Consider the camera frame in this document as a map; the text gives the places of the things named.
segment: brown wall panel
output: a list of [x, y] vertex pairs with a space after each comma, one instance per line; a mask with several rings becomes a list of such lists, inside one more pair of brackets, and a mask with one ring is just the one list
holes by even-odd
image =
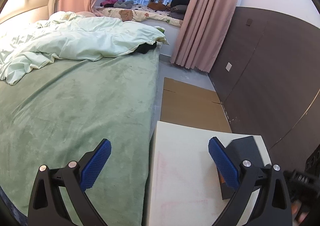
[[[270, 11], [267, 10], [236, 8], [214, 67], [209, 73], [222, 103], [232, 91], [251, 58], [267, 24], [269, 14]], [[252, 19], [250, 26], [246, 25], [248, 19]], [[226, 70], [228, 63], [232, 64], [229, 72]]]
[[[253, 12], [251, 8], [242, 10]], [[320, 29], [289, 15], [255, 10], [265, 15], [267, 24], [252, 58], [223, 106], [234, 133], [262, 135], [270, 149], [298, 122], [318, 92]], [[243, 16], [245, 22], [250, 18]], [[229, 30], [228, 33], [238, 33], [242, 39], [250, 40], [248, 32]], [[230, 63], [238, 59], [230, 53], [228, 57]], [[227, 79], [222, 77], [227, 72], [214, 68], [210, 78], [218, 95], [224, 95], [221, 87]]]
[[284, 170], [304, 171], [307, 158], [320, 144], [320, 96], [299, 123], [268, 152], [274, 164]]

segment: green bed sheet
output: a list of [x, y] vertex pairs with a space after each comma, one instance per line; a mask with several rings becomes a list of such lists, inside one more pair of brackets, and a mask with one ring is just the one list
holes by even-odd
[[57, 60], [14, 86], [0, 82], [0, 186], [21, 212], [28, 213], [40, 165], [63, 167], [107, 138], [111, 156], [86, 193], [109, 226], [141, 225], [158, 58], [157, 48]]

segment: teddy bear print blanket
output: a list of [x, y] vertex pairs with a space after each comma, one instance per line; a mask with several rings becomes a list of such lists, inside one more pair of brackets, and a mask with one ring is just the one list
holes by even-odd
[[136, 10], [136, 9], [120, 9], [120, 8], [105, 8], [101, 11], [106, 17], [118, 18], [123, 22], [125, 21], [135, 21], [141, 22], [147, 19], [156, 19], [165, 21], [173, 26], [181, 27], [183, 21], [180, 19], [174, 19], [169, 16], [160, 15], [153, 12]]

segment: gray floor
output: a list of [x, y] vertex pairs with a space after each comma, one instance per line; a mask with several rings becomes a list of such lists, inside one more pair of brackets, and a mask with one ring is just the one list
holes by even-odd
[[186, 69], [184, 67], [164, 61], [159, 61], [159, 79], [156, 94], [156, 105], [152, 121], [152, 131], [154, 130], [156, 122], [160, 120], [162, 92], [165, 77], [215, 91], [207, 73], [193, 69]]

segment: cardboard box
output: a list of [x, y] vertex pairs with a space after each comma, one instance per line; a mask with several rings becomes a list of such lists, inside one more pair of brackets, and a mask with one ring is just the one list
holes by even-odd
[[161, 121], [232, 133], [216, 92], [164, 78]]

